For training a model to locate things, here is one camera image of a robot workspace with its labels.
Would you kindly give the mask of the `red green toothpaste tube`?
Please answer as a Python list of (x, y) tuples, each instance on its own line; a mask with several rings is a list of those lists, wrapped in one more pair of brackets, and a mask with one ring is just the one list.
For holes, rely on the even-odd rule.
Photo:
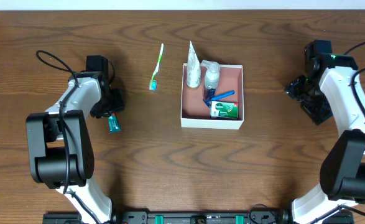
[(114, 113), (108, 117), (108, 125), (110, 133), (118, 133), (121, 131), (119, 121)]

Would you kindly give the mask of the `green white toothbrush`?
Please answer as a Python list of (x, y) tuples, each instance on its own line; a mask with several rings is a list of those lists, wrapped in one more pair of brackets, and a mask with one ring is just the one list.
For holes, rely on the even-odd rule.
[(153, 74), (152, 74), (152, 77), (151, 77), (150, 83), (149, 83), (149, 90), (151, 90), (151, 91), (155, 91), (157, 88), (157, 80), (155, 79), (155, 76), (159, 72), (160, 62), (162, 60), (163, 52), (164, 52), (164, 43), (161, 43), (159, 57), (157, 59), (157, 64), (153, 71)]

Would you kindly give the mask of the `white conditioner tube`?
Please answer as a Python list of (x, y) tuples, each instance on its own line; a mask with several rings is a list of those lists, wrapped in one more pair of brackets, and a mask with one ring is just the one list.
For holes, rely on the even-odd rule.
[(190, 88), (198, 88), (201, 83), (200, 62), (193, 47), (192, 42), (189, 44), (187, 60), (187, 85)]

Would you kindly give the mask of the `green white soap box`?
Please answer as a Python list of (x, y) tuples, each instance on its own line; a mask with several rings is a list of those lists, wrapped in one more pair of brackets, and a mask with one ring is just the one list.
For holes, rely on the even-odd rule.
[(238, 119), (238, 103), (212, 101), (210, 116), (212, 118)]

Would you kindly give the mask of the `clear pump bottle blue liquid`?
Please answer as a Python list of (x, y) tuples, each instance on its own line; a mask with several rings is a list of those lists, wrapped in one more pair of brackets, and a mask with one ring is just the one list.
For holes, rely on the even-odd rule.
[(220, 64), (218, 62), (208, 60), (202, 60), (201, 64), (206, 68), (204, 80), (204, 99), (209, 100), (215, 96), (215, 92), (219, 83)]

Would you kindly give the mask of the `blue disposable razor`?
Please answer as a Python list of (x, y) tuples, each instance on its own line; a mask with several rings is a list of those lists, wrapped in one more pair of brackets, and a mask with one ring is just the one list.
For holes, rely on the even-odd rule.
[(234, 90), (231, 91), (227, 91), (225, 93), (219, 94), (219, 95), (211, 95), (212, 93), (215, 93), (215, 89), (214, 90), (210, 90), (207, 95), (204, 97), (203, 102), (206, 104), (207, 107), (211, 107), (211, 102), (212, 101), (218, 101), (222, 98), (226, 98), (228, 96), (231, 96), (233, 94), (235, 94)]

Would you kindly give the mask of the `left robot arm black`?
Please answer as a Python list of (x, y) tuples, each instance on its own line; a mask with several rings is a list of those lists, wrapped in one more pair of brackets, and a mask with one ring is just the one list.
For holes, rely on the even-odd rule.
[(80, 72), (70, 73), (60, 99), (43, 113), (26, 119), (30, 174), (36, 183), (66, 196), (75, 213), (43, 215), (43, 223), (117, 223), (119, 215), (93, 173), (95, 157), (87, 117), (107, 118), (111, 132), (120, 131), (115, 114), (124, 109), (120, 91), (111, 88), (114, 65), (102, 55), (89, 55)]

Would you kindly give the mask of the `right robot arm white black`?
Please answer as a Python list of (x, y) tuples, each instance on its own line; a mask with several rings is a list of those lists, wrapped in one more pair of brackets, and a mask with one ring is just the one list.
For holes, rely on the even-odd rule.
[(359, 68), (349, 52), (335, 54), (329, 40), (305, 46), (305, 74), (284, 91), (319, 125), (334, 118), (338, 140), (320, 168), (319, 183), (290, 209), (279, 210), (277, 223), (354, 223), (365, 204), (365, 93)]

